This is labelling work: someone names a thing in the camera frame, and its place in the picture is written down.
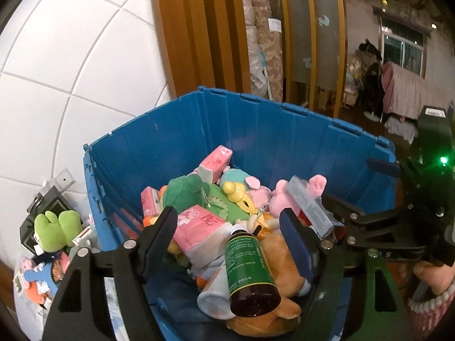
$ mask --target blue toy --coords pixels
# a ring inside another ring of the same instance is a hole
[[[47,283],[53,296],[57,293],[58,287],[52,279],[52,263],[47,263],[42,271],[35,272],[33,269],[25,271],[24,278],[28,282],[44,281]]]

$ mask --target pink plush toy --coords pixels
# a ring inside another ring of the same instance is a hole
[[[28,271],[29,269],[33,269],[35,267],[35,263],[32,261],[32,259],[27,258],[25,256],[22,257],[19,268],[22,273],[25,271]],[[30,287],[30,283],[28,281],[24,280],[24,287],[28,289]]]
[[[323,175],[316,174],[312,176],[308,181],[307,192],[313,199],[315,199],[322,195],[322,192],[324,192],[326,184],[327,178],[325,178]]]
[[[273,192],[273,197],[268,204],[270,214],[274,216],[274,218],[279,218],[281,212],[285,208],[291,208],[295,215],[299,215],[300,208],[294,201],[294,199],[286,192],[286,184],[288,181],[286,180],[279,180],[275,187],[275,191]]]
[[[268,211],[268,203],[274,195],[266,186],[259,186],[258,189],[252,189],[247,192],[256,209],[264,208]]]

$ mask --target bottle label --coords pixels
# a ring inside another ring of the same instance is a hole
[[[226,244],[225,253],[229,296],[252,284],[275,286],[258,239],[251,236],[236,237]]]

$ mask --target pink tissue pack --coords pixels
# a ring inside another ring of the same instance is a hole
[[[197,174],[204,182],[216,183],[221,178],[223,170],[229,165],[231,157],[232,150],[219,145],[199,164]]]
[[[180,213],[174,240],[196,268],[224,254],[231,223],[199,205]]]
[[[163,211],[156,189],[146,187],[145,190],[140,193],[140,199],[142,201],[144,217],[159,215]]]

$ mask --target blue plastic bin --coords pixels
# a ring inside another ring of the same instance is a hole
[[[124,241],[114,215],[137,230],[131,217],[142,222],[141,191],[190,173],[220,144],[233,150],[234,167],[272,190],[282,178],[322,174],[328,192],[367,213],[394,205],[395,178],[366,165],[370,157],[395,161],[389,140],[299,106],[201,87],[84,146],[87,191],[103,250]],[[247,339],[201,313],[197,289],[171,263],[149,281],[146,293],[167,339]]]

